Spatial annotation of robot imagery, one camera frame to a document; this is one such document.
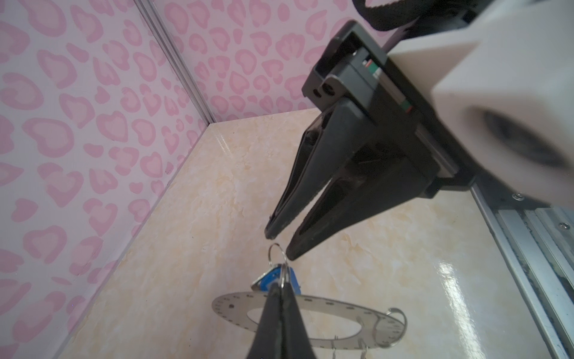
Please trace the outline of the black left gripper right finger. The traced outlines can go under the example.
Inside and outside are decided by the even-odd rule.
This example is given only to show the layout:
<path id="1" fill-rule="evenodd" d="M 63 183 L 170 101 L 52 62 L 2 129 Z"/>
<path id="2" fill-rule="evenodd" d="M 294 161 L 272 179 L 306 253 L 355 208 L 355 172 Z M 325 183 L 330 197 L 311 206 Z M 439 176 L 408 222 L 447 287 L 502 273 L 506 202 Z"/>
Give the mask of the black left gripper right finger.
<path id="1" fill-rule="evenodd" d="M 280 357 L 293 359 L 316 358 L 308 334 L 306 333 L 297 297 L 291 284 L 280 288 Z"/>

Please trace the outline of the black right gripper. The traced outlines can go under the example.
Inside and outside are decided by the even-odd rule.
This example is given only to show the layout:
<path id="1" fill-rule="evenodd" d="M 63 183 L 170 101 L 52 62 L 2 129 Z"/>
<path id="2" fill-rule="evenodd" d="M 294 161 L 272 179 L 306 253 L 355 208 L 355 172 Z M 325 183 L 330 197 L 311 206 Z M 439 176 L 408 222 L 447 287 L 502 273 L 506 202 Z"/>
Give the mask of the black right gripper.
<path id="1" fill-rule="evenodd" d="M 358 22 L 337 31 L 302 91 L 321 114 L 302 135 L 266 239 L 275 239 L 331 181 L 294 233 L 290 260 L 415 197 L 474 183 L 477 164 Z"/>

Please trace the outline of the silver perforated metal ring disc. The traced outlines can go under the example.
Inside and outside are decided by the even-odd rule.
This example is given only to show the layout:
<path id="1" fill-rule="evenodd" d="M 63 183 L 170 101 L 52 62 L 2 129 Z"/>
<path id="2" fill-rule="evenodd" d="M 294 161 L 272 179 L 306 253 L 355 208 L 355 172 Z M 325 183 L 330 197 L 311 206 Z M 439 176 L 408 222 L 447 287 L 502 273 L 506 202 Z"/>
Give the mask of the silver perforated metal ring disc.
<path id="1" fill-rule="evenodd" d="M 255 333 L 267 293 L 239 292 L 217 297 L 212 310 L 226 323 Z M 406 334 L 407 319 L 402 311 L 380 312 L 347 302 L 315 296 L 297 296 L 310 343 L 317 349 L 352 351 L 386 349 Z"/>

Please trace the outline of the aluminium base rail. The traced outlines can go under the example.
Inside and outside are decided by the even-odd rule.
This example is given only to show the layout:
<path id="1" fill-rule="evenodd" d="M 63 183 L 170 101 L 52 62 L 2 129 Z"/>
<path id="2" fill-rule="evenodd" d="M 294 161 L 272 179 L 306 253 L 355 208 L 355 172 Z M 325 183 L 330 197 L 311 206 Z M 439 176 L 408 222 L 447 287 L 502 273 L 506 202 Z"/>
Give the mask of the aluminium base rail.
<path id="1" fill-rule="evenodd" d="M 520 193 L 493 203 L 479 185 L 472 196 L 552 358 L 572 358 L 573 211 Z"/>

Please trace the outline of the diagonal aluminium frame bar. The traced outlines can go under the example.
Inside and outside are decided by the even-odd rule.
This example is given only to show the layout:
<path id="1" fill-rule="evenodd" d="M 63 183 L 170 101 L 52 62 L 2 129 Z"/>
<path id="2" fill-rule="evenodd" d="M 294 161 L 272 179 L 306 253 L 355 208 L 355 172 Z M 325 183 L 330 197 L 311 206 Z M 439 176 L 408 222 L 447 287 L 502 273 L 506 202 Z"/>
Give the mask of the diagonal aluminium frame bar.
<path id="1" fill-rule="evenodd" d="M 169 32 L 167 26 L 162 20 L 157 7 L 150 0 L 134 0 L 144 22 L 148 25 L 155 40 L 158 42 L 162 52 L 169 62 L 172 70 L 182 83 L 186 94 L 188 94 L 194 107 L 197 109 L 201 118 L 207 126 L 215 124 L 215 117 L 209 108 L 206 100 L 203 98 L 200 88 L 194 81 L 181 52 L 176 46 L 176 42 Z"/>

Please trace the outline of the blue key tag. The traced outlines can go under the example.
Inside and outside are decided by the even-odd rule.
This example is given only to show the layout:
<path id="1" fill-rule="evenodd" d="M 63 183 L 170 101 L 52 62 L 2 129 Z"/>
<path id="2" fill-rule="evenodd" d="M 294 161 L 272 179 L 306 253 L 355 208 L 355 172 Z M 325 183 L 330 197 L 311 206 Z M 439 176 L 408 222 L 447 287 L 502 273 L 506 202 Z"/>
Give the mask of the blue key tag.
<path id="1" fill-rule="evenodd" d="M 294 269 L 289 267 L 287 274 L 287 272 L 283 270 L 283 265 L 281 264 L 273 265 L 269 270 L 260 275 L 254 282 L 252 282 L 251 290 L 254 292 L 268 292 L 272 284 L 281 285 L 285 275 L 294 290 L 294 294 L 300 295 L 301 289 Z"/>

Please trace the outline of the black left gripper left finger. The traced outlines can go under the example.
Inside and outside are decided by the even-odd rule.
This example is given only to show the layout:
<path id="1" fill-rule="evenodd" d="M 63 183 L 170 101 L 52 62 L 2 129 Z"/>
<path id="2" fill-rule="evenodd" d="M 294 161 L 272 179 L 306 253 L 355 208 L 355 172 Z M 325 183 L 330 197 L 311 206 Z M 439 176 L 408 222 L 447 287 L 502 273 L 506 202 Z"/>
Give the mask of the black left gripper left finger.
<path id="1" fill-rule="evenodd" d="M 276 359 L 283 356 L 282 293 L 273 284 L 263 308 L 256 336 L 248 352 L 249 359 Z"/>

